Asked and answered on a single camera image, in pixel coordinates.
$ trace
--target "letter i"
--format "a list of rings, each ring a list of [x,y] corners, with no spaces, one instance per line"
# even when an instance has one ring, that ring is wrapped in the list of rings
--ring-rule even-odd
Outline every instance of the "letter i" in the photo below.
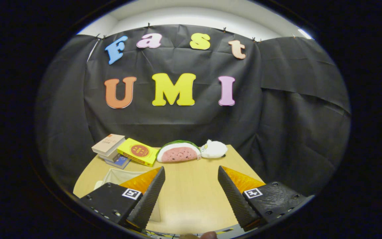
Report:
[[[218,79],[222,85],[222,97],[219,101],[219,105],[233,106],[235,100],[232,99],[232,83],[234,83],[235,79],[226,76],[218,77]]]

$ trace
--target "white paper bag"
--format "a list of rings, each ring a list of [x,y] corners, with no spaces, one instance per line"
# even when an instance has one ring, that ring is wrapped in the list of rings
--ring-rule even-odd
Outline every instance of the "white paper bag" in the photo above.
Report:
[[[146,172],[130,172],[130,171],[125,171],[121,169],[111,168],[102,181],[97,181],[97,183],[95,184],[94,190],[98,189],[100,186],[102,186],[105,183],[114,183],[119,185],[143,173],[146,173]],[[150,221],[160,221],[160,211],[159,211],[158,200],[156,201],[156,204],[154,205],[153,212],[151,213],[151,216],[150,216]]]

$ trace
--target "yellow book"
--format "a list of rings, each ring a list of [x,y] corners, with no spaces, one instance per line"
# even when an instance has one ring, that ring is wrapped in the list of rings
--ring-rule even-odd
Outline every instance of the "yellow book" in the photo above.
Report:
[[[158,150],[144,145],[134,139],[127,139],[118,148],[117,152],[146,166],[152,167],[156,160]]]

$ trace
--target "foam letter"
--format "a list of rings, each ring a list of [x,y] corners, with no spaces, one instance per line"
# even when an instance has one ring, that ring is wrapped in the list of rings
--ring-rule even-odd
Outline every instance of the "foam letter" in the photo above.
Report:
[[[157,48],[160,47],[160,41],[162,39],[162,35],[158,33],[150,33],[147,35],[142,36],[142,40],[137,42],[137,47],[139,48]]]
[[[203,33],[194,33],[191,35],[190,46],[194,49],[207,50],[210,47],[210,36]]]
[[[110,79],[104,82],[106,86],[106,102],[108,106],[114,109],[125,108],[132,102],[134,82],[136,77],[125,77],[123,83],[125,83],[125,97],[123,100],[116,99],[116,86],[119,83],[119,79]]]
[[[245,58],[245,54],[241,53],[241,49],[245,49],[245,46],[241,45],[240,41],[234,40],[228,42],[228,44],[232,46],[232,55],[234,55],[238,59]]]
[[[109,53],[110,61],[109,64],[113,64],[115,61],[120,59],[120,57],[123,56],[123,53],[121,53],[121,50],[124,50],[125,44],[123,43],[128,39],[127,36],[122,36],[121,38],[117,39],[112,44],[108,45],[106,47],[106,51]]]
[[[219,101],[221,106],[233,106],[235,101],[232,99],[232,83],[235,81],[233,77],[218,77],[222,85],[222,96]]]
[[[165,73],[154,74],[153,80],[156,82],[156,93],[155,99],[153,100],[154,106],[164,106],[166,104],[166,101],[163,99],[163,94],[166,96],[170,105],[175,103],[178,94],[179,99],[176,101],[176,104],[179,106],[194,105],[194,100],[192,99],[192,84],[195,80],[194,74],[182,74],[175,85],[173,85],[169,76]]]

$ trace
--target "book cover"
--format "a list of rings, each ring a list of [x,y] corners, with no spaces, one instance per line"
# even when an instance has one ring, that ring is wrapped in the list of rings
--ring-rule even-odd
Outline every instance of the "book cover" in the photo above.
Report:
[[[125,141],[125,136],[110,134],[92,147],[92,151],[103,156],[110,156]]]
[[[117,152],[124,156],[139,162],[143,165],[152,167],[156,160],[158,150],[148,145],[144,145],[134,139],[127,139],[118,148]]]
[[[104,159],[104,161],[106,162],[106,164],[115,166],[115,167],[120,168],[120,169],[124,169],[124,168],[126,168],[126,166],[128,165],[128,163],[131,161],[131,159],[126,158],[125,156],[121,155],[120,153],[118,153],[118,154],[113,158],[113,160],[114,160],[114,162],[112,162],[111,160]]]

